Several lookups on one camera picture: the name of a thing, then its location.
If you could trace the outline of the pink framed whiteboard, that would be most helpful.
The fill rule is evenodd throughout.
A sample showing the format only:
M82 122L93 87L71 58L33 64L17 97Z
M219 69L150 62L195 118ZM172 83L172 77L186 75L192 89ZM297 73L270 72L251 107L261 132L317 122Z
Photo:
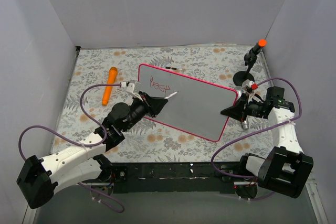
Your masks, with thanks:
M211 142L223 135L228 117L220 112L236 102L236 90L171 70L142 63L138 67L140 90L152 97L169 98L155 122Z

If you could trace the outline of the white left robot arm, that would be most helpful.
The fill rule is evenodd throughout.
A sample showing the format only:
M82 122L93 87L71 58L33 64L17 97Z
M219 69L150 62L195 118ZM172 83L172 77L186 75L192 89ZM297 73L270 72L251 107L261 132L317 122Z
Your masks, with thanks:
M132 104L115 104L101 126L83 141L56 154L24 158L16 182L29 207L39 208L55 193L85 180L108 181L112 170L103 154L119 145L125 139L123 134L145 116L156 117L168 101L140 91Z

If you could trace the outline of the red whiteboard marker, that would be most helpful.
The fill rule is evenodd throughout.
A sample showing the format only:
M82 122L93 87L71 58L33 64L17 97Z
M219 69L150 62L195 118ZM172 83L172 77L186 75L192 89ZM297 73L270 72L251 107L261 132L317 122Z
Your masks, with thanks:
M169 99L169 98L173 97L174 95L176 95L177 93L178 93L178 91L166 96L165 99Z

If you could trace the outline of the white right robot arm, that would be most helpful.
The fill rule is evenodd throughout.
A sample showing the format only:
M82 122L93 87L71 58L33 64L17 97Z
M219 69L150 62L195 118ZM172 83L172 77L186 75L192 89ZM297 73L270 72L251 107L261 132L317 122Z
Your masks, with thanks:
M284 99L284 88L270 87L264 101L250 99L243 93L237 102L221 115L244 121L246 117L267 119L273 125L274 146L266 158L245 154L238 166L238 176L248 181L257 178L259 187L297 198L313 168L313 159L303 153L298 143L293 103Z

